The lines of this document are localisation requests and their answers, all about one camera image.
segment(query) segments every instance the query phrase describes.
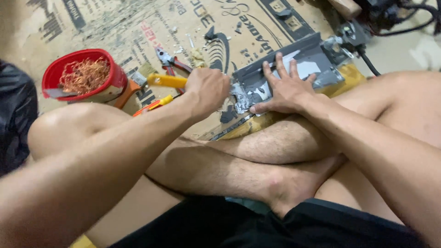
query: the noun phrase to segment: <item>wooden handle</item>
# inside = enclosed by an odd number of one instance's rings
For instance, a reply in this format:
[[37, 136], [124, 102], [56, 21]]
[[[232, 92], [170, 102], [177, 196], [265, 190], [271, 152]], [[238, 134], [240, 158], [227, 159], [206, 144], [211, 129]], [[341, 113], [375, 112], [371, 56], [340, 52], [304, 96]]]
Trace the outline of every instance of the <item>wooden handle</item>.
[[115, 108], [123, 109], [124, 105], [126, 105], [127, 101], [133, 95], [133, 93], [135, 93], [140, 89], [141, 87], [137, 83], [135, 83], [132, 79], [130, 79], [126, 90], [123, 92], [123, 94], [120, 97], [118, 97], [118, 99], [116, 100], [113, 106]]
[[329, 0], [334, 8], [348, 21], [361, 13], [361, 7], [354, 0]]

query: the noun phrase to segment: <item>cardboard sheet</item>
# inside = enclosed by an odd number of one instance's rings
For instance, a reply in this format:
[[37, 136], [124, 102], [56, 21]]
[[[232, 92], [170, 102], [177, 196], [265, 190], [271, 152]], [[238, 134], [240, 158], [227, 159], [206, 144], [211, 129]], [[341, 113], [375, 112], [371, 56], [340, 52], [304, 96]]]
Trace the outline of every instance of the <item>cardboard sheet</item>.
[[[41, 95], [47, 66], [60, 56], [87, 48], [107, 50], [130, 77], [149, 61], [161, 73], [153, 47], [160, 46], [182, 61], [190, 55], [188, 35], [203, 48], [207, 66], [231, 74], [305, 35], [332, 34], [317, 1], [295, 0], [16, 0], [0, 2], [0, 57], [15, 63], [37, 82], [39, 109], [47, 112], [65, 105]], [[276, 12], [292, 7], [292, 17], [281, 20]], [[242, 22], [241, 34], [235, 32]], [[220, 42], [206, 44], [203, 35], [215, 26]], [[174, 89], [151, 87], [138, 92], [124, 111], [133, 114], [142, 105], [174, 94]], [[221, 123], [223, 108], [186, 134], [210, 139], [247, 116], [236, 115]]]

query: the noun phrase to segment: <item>right hand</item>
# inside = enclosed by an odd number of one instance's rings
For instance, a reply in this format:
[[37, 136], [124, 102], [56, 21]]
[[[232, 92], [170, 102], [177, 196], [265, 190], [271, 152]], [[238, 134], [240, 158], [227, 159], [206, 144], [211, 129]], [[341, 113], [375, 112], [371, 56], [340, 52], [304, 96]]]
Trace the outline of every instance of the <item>right hand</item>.
[[273, 89], [273, 98], [268, 102], [258, 103], [250, 108], [252, 113], [264, 113], [267, 111], [277, 111], [281, 113], [299, 113], [311, 96], [315, 95], [312, 83], [315, 80], [315, 74], [311, 74], [305, 81], [301, 80], [297, 72], [297, 61], [290, 62], [290, 74], [283, 65], [282, 53], [276, 54], [277, 73], [281, 79], [278, 79], [267, 61], [263, 62], [263, 72], [268, 84]]
[[203, 120], [222, 106], [230, 87], [230, 77], [219, 69], [198, 68], [188, 77], [184, 96], [194, 103], [193, 115]]

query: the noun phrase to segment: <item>copper wire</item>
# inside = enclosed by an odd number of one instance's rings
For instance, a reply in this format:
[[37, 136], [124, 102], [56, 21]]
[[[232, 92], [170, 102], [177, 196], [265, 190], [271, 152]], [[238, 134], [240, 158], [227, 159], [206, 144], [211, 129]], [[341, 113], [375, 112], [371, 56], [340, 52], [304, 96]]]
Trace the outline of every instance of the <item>copper wire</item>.
[[85, 59], [64, 66], [60, 85], [64, 92], [76, 92], [84, 95], [96, 90], [109, 78], [110, 66], [104, 57], [96, 61]]

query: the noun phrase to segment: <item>red plastic container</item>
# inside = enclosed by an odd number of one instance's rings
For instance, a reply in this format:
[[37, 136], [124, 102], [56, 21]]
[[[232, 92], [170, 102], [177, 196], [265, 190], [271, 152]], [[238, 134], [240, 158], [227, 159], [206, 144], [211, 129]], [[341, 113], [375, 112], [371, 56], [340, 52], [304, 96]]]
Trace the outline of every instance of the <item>red plastic container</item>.
[[[45, 89], [56, 89], [60, 83], [60, 78], [64, 70], [64, 66], [68, 63], [78, 61], [81, 62], [85, 59], [98, 60], [104, 57], [108, 65], [110, 66], [109, 78], [98, 89], [93, 90], [87, 94], [80, 96], [69, 96], [57, 98], [59, 101], [93, 101], [93, 102], [105, 102], [115, 99], [121, 93], [124, 92], [127, 87], [127, 76], [124, 70], [113, 61], [113, 58], [108, 52], [102, 49], [86, 49], [77, 51], [66, 56], [63, 56], [54, 61], [46, 69], [41, 82], [43, 89], [43, 96], [49, 98], [50, 96], [45, 93]], [[72, 72], [72, 68], [67, 68], [67, 73]]]

